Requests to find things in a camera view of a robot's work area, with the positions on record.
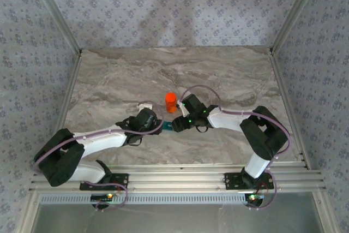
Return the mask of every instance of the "wall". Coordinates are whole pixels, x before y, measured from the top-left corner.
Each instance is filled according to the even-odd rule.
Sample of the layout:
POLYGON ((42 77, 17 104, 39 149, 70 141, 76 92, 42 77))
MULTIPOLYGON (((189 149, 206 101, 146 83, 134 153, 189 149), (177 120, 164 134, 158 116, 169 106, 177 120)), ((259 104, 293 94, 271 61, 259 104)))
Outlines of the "wall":
POLYGON ((349 1, 308 0, 277 55, 308 155, 349 232, 349 1))
POLYGON ((42 0, 1 0, 0 17, 0 232, 13 232, 76 56, 42 0))
POLYGON ((80 47, 271 46, 293 0, 55 0, 80 47))

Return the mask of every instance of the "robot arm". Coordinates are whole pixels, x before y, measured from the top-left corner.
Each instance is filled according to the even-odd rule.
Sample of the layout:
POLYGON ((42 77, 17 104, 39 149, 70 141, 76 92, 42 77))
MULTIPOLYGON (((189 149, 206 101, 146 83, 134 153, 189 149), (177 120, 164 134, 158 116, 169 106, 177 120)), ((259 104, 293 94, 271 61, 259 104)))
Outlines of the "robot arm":
POLYGON ((158 135, 161 133, 160 125, 162 121, 157 119, 155 112, 143 108, 136 117, 131 116, 106 129, 72 133, 64 128, 46 143, 34 161, 53 187, 66 181, 109 183, 110 170, 103 162, 88 162, 83 158, 107 148, 133 145, 142 139, 144 133, 158 135))
MULTIPOLYGON (((227 128, 244 133, 254 151, 248 164, 241 171, 243 183, 248 188, 254 188, 259 184, 264 170, 287 141, 286 134, 274 123, 254 115, 219 109, 216 105, 206 107, 193 94, 178 105, 183 116, 172 121, 172 128, 176 132, 193 127, 200 131, 199 127, 205 127, 204 132, 209 128, 227 128)), ((252 112, 279 123, 264 106, 258 106, 252 112)))

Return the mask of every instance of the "black mounting bracket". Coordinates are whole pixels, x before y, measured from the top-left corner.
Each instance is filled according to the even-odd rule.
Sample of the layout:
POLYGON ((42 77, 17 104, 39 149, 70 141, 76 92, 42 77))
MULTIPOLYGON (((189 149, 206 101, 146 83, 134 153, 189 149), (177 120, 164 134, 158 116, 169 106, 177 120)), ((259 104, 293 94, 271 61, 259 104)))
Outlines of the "black mounting bracket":
POLYGON ((269 173, 262 173, 258 178, 257 183, 253 188, 249 187, 242 180, 241 172, 237 173, 225 173, 224 179, 226 190, 243 190, 243 189, 274 189, 273 178, 269 173))
MULTIPOLYGON (((110 180, 108 183, 118 183, 120 185, 123 185, 127 188, 129 183, 129 174, 126 173, 120 173, 120 174, 111 174, 110 180)), ((121 190, 124 189, 122 187, 116 187, 116 186, 90 186, 87 183, 80 183, 80 190, 81 191, 115 191, 115 190, 121 190)))

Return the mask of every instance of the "wallpaper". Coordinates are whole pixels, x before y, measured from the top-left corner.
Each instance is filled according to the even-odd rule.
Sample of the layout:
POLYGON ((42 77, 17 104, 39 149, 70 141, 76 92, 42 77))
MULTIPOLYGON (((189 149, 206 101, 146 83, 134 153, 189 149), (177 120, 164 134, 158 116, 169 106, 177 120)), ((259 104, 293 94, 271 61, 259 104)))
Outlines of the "wallpaper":
POLYGON ((79 46, 271 46, 294 0, 55 0, 79 46))
POLYGON ((42 0, 1 0, 0 18, 0 232, 13 232, 76 56, 42 0))
POLYGON ((308 0, 277 57, 308 155, 349 232, 349 1, 308 0))

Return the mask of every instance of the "marble surface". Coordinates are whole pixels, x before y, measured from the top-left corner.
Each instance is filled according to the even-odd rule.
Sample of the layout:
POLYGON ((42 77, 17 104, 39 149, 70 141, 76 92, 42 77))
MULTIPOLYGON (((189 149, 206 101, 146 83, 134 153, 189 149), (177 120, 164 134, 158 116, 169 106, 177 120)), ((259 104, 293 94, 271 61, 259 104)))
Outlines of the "marble surface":
MULTIPOLYGON (((140 101, 164 106, 167 92, 180 96, 196 84, 215 89, 227 109, 265 105, 291 131, 267 48, 247 46, 84 50, 65 127, 72 132, 106 128, 135 116, 140 101)), ((192 92, 207 106, 217 104, 209 90, 196 88, 192 92)), ((179 115, 180 111, 167 113, 165 119, 171 121, 179 115)), ((87 159, 108 164, 245 164, 251 154, 243 133, 190 129, 145 136, 138 147, 112 148, 87 159)), ((279 160, 298 158, 294 145, 279 160)))

